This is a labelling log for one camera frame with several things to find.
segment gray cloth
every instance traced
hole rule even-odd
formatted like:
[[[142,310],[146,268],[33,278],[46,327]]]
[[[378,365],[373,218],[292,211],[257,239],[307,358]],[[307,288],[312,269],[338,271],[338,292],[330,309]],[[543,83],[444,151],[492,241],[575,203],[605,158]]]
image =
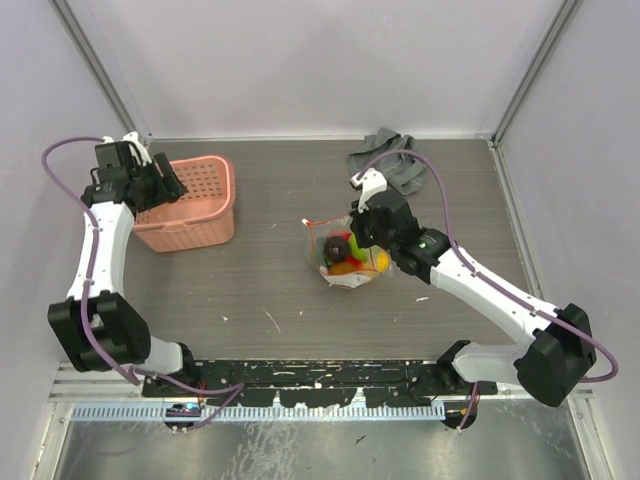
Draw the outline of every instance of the gray cloth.
[[[415,139],[410,135],[402,136],[398,132],[383,127],[376,135],[364,137],[364,145],[357,152],[349,155],[347,159],[349,173],[351,176],[355,175],[369,160],[389,150],[405,149],[418,152],[413,146],[414,142]],[[410,195],[422,188],[424,180],[419,175],[427,167],[407,155],[390,155],[383,158],[375,168],[398,192],[402,195]]]

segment dark wood surface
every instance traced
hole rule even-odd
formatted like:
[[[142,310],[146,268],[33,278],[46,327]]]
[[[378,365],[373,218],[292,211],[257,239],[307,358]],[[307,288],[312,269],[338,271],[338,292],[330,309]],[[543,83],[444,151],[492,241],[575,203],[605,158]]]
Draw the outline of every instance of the dark wood surface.
[[[329,288],[307,263],[302,218],[345,214],[357,194],[345,159],[357,141],[163,142],[176,160],[203,154],[235,167],[236,233],[225,245],[156,254],[132,236],[125,288],[156,337],[198,358],[437,358],[458,339],[506,335],[455,297],[399,270],[353,291]],[[526,289],[487,144],[427,141],[448,190],[458,242]],[[433,178],[409,201],[444,229]],[[416,299],[428,300],[416,302]],[[268,312],[279,327],[276,328]]]

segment green fruit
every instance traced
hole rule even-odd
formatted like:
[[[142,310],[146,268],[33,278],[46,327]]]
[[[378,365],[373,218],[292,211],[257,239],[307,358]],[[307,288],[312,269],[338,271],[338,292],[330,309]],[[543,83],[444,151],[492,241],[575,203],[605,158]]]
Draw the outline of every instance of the green fruit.
[[[358,243],[356,242],[356,236],[351,235],[349,237],[349,247],[351,248],[351,256],[358,260],[359,262],[366,262],[369,260],[369,254],[367,250],[364,248],[358,247]]]

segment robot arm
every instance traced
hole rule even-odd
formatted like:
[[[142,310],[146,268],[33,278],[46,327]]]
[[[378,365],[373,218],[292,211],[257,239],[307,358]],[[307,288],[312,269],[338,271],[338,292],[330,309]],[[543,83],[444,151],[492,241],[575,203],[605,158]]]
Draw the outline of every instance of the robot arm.
[[[152,159],[133,132],[122,141],[105,137],[96,146],[98,167],[82,201],[95,216],[99,243],[88,296],[91,329],[100,345],[119,364],[174,374],[188,370],[192,357],[181,344],[159,340],[124,298],[126,247],[135,216],[184,193],[164,154]],[[87,341],[80,323],[80,303],[91,261],[94,227],[85,214],[85,237],[78,271],[67,299],[49,306],[48,319],[74,367],[79,371],[109,370]]]
[[[458,247],[456,252],[447,235],[418,225],[407,201],[386,189],[386,180],[379,172],[368,170],[362,179],[353,177],[351,183],[362,189],[351,211],[351,229],[361,248],[378,245],[385,249],[400,270],[465,301],[514,342],[496,346],[456,342],[438,362],[449,372],[446,380],[520,384],[542,403],[560,405],[595,363],[595,350],[539,313],[562,319],[591,335],[586,313],[573,304],[561,310],[533,298],[480,265],[464,249]],[[473,271],[458,253],[474,267]],[[525,299],[533,309],[524,308],[504,292]]]

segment pink basket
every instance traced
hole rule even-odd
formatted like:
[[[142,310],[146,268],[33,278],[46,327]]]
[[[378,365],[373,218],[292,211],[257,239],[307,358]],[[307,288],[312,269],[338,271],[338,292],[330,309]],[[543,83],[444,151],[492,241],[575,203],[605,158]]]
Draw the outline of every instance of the pink basket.
[[[138,215],[133,231],[156,252],[208,247],[231,240],[236,198],[233,167],[208,155],[171,162],[186,193]]]

